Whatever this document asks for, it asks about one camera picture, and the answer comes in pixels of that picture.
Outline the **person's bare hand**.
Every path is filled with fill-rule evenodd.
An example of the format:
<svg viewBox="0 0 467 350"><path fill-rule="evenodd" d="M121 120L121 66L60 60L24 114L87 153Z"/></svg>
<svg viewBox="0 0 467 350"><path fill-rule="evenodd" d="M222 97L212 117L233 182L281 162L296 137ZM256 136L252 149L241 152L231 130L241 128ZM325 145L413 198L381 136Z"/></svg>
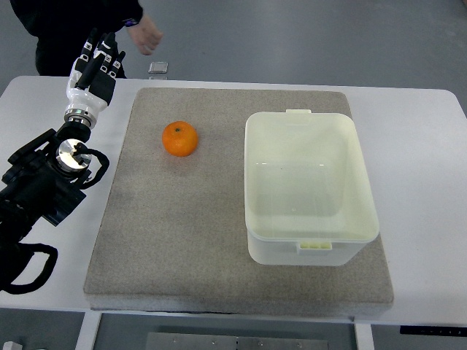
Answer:
<svg viewBox="0 0 467 350"><path fill-rule="evenodd" d="M138 24L127 27L126 30L143 55L152 55L163 38L163 32L148 15L143 15Z"/></svg>

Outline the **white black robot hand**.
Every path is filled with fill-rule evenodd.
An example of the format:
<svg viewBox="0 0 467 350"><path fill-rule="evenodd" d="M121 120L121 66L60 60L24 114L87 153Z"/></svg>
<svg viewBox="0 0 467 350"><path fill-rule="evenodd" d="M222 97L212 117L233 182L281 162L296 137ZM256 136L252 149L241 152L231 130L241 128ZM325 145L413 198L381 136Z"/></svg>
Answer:
<svg viewBox="0 0 467 350"><path fill-rule="evenodd" d="M66 87L69 104L65 120L79 120L92 128L112 100L116 80L124 77L123 59L115 33L93 29L75 60Z"/></svg>

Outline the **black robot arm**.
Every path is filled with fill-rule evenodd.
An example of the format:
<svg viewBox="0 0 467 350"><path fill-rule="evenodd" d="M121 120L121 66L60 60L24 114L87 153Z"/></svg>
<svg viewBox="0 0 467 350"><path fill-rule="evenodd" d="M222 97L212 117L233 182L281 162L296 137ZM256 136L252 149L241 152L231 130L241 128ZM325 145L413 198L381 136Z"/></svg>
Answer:
<svg viewBox="0 0 467 350"><path fill-rule="evenodd" d="M109 167L107 156L85 146L89 122L69 118L13 153L1 180L1 250L16 250L36 222L63 222L84 200L83 190L98 183Z"/></svg>

